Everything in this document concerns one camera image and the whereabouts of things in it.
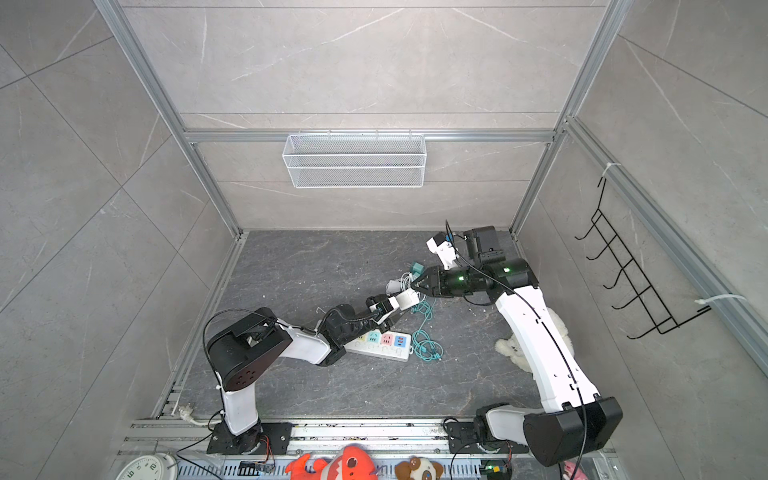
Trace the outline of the white power strip colourful sockets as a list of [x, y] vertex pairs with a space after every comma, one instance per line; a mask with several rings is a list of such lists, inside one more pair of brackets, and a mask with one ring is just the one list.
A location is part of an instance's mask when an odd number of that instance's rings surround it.
[[348, 353], [407, 362], [411, 355], [411, 343], [410, 334], [373, 330], [346, 344], [344, 348]]

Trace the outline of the white USB charger block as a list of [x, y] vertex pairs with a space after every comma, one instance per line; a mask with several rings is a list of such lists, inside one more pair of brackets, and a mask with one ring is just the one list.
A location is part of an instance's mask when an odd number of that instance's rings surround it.
[[397, 294], [394, 297], [394, 300], [397, 302], [398, 308], [402, 311], [411, 309], [421, 302], [419, 293], [413, 289], [407, 289]]

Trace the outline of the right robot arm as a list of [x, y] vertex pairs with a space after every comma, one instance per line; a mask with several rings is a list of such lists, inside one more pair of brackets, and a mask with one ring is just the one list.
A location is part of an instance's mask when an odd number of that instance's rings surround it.
[[508, 258], [493, 227], [462, 234], [461, 254], [451, 230], [426, 245], [441, 263], [428, 267], [412, 288], [432, 298], [463, 298], [484, 292], [503, 316], [528, 362], [541, 410], [495, 405], [478, 411], [479, 441], [510, 441], [525, 446], [536, 460], [553, 466], [579, 461], [602, 449], [623, 418], [613, 397], [602, 396], [569, 351], [550, 315], [539, 282], [525, 259]]

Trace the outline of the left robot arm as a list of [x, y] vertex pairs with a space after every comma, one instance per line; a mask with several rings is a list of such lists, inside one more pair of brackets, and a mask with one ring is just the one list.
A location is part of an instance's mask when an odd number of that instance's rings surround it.
[[358, 313], [349, 304], [332, 307], [310, 329], [283, 322], [268, 307], [247, 310], [245, 316], [203, 338], [203, 351], [217, 382], [223, 426], [214, 432], [229, 435], [240, 449], [261, 433], [256, 405], [256, 381], [280, 358], [330, 366], [346, 347], [365, 335], [389, 332], [403, 312], [419, 303], [411, 290], [366, 300]]

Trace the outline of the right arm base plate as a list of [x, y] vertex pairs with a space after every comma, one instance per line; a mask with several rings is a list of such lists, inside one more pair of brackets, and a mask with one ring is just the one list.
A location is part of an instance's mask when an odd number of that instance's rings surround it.
[[492, 438], [482, 427], [476, 427], [474, 421], [459, 421], [449, 417], [441, 422], [447, 437], [451, 454], [527, 454], [527, 446]]

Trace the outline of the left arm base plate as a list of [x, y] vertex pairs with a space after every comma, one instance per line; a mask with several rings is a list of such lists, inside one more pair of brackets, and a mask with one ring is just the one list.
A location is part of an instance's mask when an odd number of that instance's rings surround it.
[[207, 454], [285, 455], [291, 438], [290, 422], [259, 423], [241, 435], [232, 434], [225, 422], [216, 425], [206, 448]]

